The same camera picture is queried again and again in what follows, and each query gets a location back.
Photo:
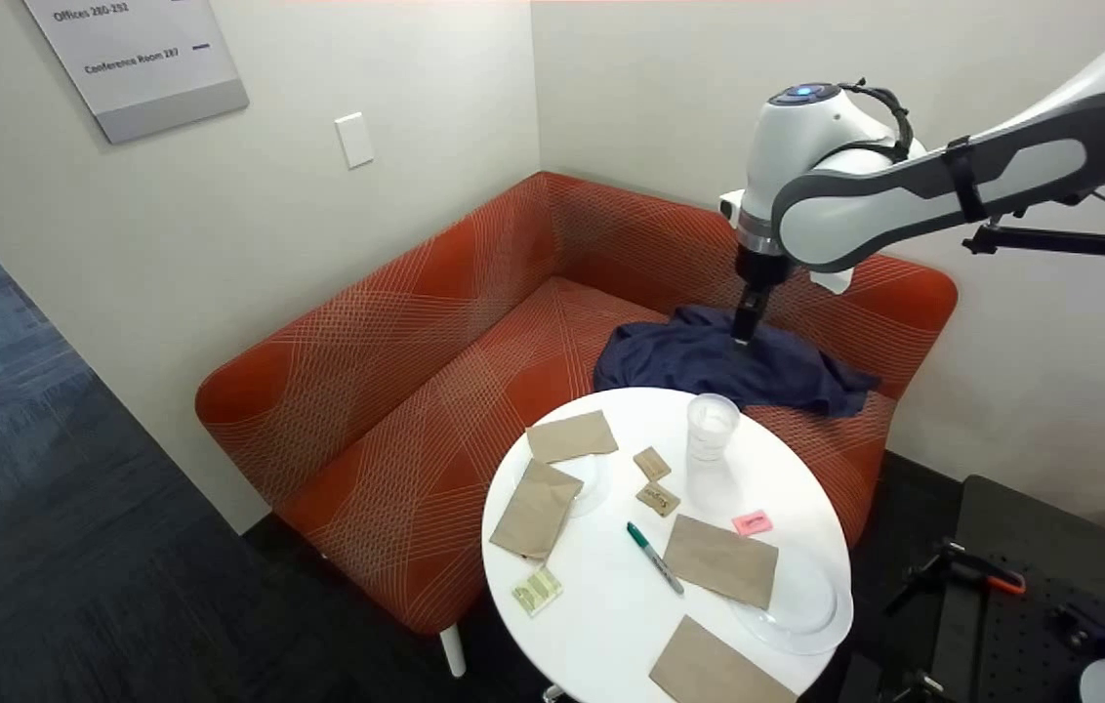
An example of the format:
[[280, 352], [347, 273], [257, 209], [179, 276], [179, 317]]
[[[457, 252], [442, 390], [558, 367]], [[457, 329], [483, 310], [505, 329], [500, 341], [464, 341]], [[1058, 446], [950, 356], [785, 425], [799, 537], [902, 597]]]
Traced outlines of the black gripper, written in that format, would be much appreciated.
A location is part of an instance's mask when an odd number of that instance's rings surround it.
[[785, 252], [738, 250], [733, 273], [740, 276], [740, 299], [733, 310], [731, 332], [733, 332], [733, 343], [748, 349], [765, 317], [769, 293], [787, 280], [792, 260]]

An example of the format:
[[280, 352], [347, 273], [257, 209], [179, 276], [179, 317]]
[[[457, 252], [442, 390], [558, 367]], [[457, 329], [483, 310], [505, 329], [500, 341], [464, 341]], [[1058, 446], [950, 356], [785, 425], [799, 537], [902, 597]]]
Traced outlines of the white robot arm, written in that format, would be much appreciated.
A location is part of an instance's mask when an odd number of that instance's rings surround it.
[[792, 80], [756, 109], [744, 185], [718, 200], [744, 280], [731, 337], [748, 341], [792, 264], [844, 273], [956, 221], [1077, 201], [1105, 187], [1105, 56], [1005, 126], [933, 153], [869, 80]]

